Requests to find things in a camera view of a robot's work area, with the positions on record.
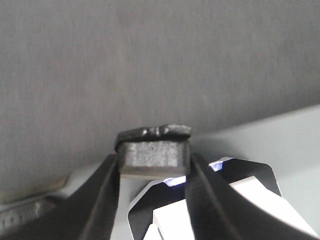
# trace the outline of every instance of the gray wall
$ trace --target gray wall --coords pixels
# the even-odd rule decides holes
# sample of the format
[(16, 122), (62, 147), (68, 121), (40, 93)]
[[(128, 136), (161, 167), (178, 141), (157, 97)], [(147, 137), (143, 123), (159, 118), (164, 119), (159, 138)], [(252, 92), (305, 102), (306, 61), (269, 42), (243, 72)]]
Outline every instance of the gray wall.
[(0, 189), (102, 161), (128, 128), (319, 104), (319, 4), (0, 1)]

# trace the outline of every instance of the white surface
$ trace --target white surface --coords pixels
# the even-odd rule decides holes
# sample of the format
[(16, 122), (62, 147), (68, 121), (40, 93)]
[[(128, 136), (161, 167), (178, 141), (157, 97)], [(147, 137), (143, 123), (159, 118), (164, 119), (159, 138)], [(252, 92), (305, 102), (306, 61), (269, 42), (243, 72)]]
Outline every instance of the white surface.
[[(266, 189), (254, 176), (230, 184), (233, 189), (275, 218), (305, 233), (318, 237), (316, 232), (282, 197)], [(164, 240), (194, 240), (186, 200), (153, 211), (156, 224)]]
[(140, 193), (149, 181), (137, 179), (120, 179), (120, 193), (118, 210), (110, 240), (132, 240), (132, 233), (128, 222), (129, 204)]
[(233, 189), (257, 207), (280, 221), (314, 237), (316, 232), (284, 198), (265, 188), (254, 176), (230, 184)]
[(150, 224), (143, 240), (162, 240), (157, 225)]
[(153, 223), (164, 240), (195, 239), (185, 199), (153, 210)]

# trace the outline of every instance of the black plastic piece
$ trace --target black plastic piece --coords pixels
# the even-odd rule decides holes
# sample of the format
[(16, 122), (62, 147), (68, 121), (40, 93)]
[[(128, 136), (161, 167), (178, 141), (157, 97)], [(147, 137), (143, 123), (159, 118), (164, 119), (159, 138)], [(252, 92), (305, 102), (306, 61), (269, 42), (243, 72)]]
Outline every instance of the black plastic piece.
[(119, 146), (124, 142), (184, 141), (190, 136), (191, 127), (186, 125), (145, 126), (120, 132), (115, 140), (114, 149), (118, 152)]
[(109, 240), (118, 208), (117, 156), (109, 155), (72, 196), (2, 240)]
[(196, 240), (316, 240), (254, 206), (199, 154), (191, 157), (186, 203)]

